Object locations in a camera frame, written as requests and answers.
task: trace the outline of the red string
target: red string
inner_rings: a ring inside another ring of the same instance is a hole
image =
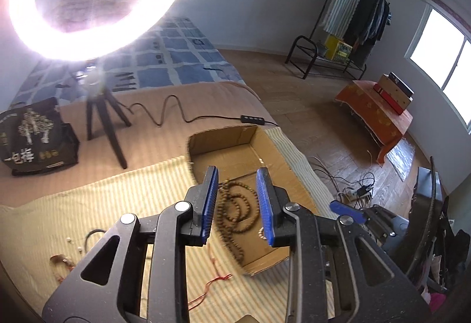
[[[221,276],[221,273],[219,272],[218,268],[216,267],[216,259],[213,258],[211,256],[211,247],[208,243],[208,256],[209,256],[209,259],[211,260],[211,263],[213,264],[213,268],[216,272],[216,275],[217,277],[214,278],[214,279],[211,279],[208,283],[206,283],[206,285],[204,286],[204,293],[202,295],[200,295],[198,298],[196,299],[193,299],[191,302],[188,302],[188,305],[192,304],[192,303],[195,303],[197,300],[199,300],[199,302],[197,304],[195,304],[193,307],[190,307],[188,309],[188,311],[191,311],[193,310],[194,308],[197,308],[201,303],[203,303],[203,301],[205,300],[206,296],[208,295],[208,292],[209,292],[209,287],[216,281],[227,281],[231,276],[232,274],[227,274],[225,276]]]

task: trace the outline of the blue rubber grip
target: blue rubber grip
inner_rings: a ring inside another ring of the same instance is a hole
[[[350,216],[358,224],[364,224],[366,222],[366,216],[361,210],[355,209],[341,202],[332,201],[330,203],[330,210],[339,216]]]
[[[257,170],[257,195],[258,204],[260,206],[260,215],[263,224],[263,235],[267,238],[267,242],[270,246],[275,243],[275,232],[273,229],[273,211],[271,208],[270,198],[268,196],[268,188],[273,185],[267,184],[263,176],[262,170]]]
[[[213,172],[211,173],[211,179],[208,186],[208,192],[206,194],[206,201],[204,203],[203,215],[201,217],[201,235],[203,245],[206,244],[206,241],[209,238],[211,233],[211,225],[213,223],[213,214],[214,207],[216,205],[216,197],[218,195],[219,187],[219,172],[216,167],[214,167]]]

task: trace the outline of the window frame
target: window frame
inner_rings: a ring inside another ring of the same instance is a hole
[[[425,70],[423,70],[420,66],[418,66],[415,63],[415,61],[413,61],[411,59],[411,57],[412,57],[412,55],[415,51],[415,48],[417,47],[417,44],[419,44],[420,38],[422,37],[423,31],[425,29],[425,26],[427,25],[427,22],[429,20],[430,14],[432,13],[432,10],[437,11],[440,15],[442,15],[445,19],[447,19],[451,24],[453,24],[464,35],[463,44],[461,45],[460,52],[459,52],[458,56],[456,57],[455,63],[453,64],[453,67],[451,68],[445,82],[443,83],[443,85],[441,87],[439,87],[439,85],[427,74],[427,72]],[[411,63],[413,66],[415,66],[415,68],[417,68],[422,73],[422,75],[427,77],[428,80],[430,80],[433,84],[435,84],[436,86],[438,86],[440,88],[440,92],[441,92],[442,96],[445,98],[447,103],[450,105],[451,109],[453,109],[454,113],[456,113],[456,115],[460,119],[461,123],[466,128],[466,130],[468,131],[468,134],[471,135],[471,121],[469,121],[469,123],[466,124],[466,121],[463,119],[460,112],[458,112],[455,105],[450,101],[448,96],[445,95],[445,93],[444,93],[444,90],[445,90],[446,86],[448,85],[453,73],[455,72],[456,67],[458,66],[458,61],[460,60],[461,54],[463,52],[463,49],[464,49],[465,44],[466,44],[467,41],[471,43],[471,36],[467,32],[467,30],[465,30],[465,28],[461,24],[458,24],[453,18],[451,18],[450,15],[447,12],[445,12],[444,10],[442,10],[438,6],[434,6],[434,5],[430,4],[427,1],[425,11],[422,15],[422,19],[420,20],[419,27],[417,28],[417,31],[415,32],[415,35],[414,35],[414,37],[411,41],[411,44],[410,44],[409,48],[407,49],[407,52],[406,52],[406,55],[404,56],[404,58],[406,58],[409,61],[409,63]]]

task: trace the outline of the silver screw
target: silver screw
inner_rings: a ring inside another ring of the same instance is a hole
[[[340,223],[345,226],[350,226],[354,222],[353,218],[350,216],[340,216],[339,220],[340,220]]]
[[[186,201],[180,201],[175,204],[175,210],[178,212],[186,212],[190,208],[190,204]]]
[[[131,213],[126,213],[121,216],[121,223],[122,224],[132,224],[134,220],[136,219],[136,216]]]
[[[288,202],[284,208],[289,212],[297,212],[301,207],[296,202]]]

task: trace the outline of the tree graphic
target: tree graphic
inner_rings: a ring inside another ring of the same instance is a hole
[[[49,131],[54,126],[54,123],[42,116],[39,113],[28,108],[24,113],[24,119],[18,127],[18,132],[21,136],[26,137],[28,145],[32,145],[31,134],[43,133],[41,141],[45,144],[49,143]]]

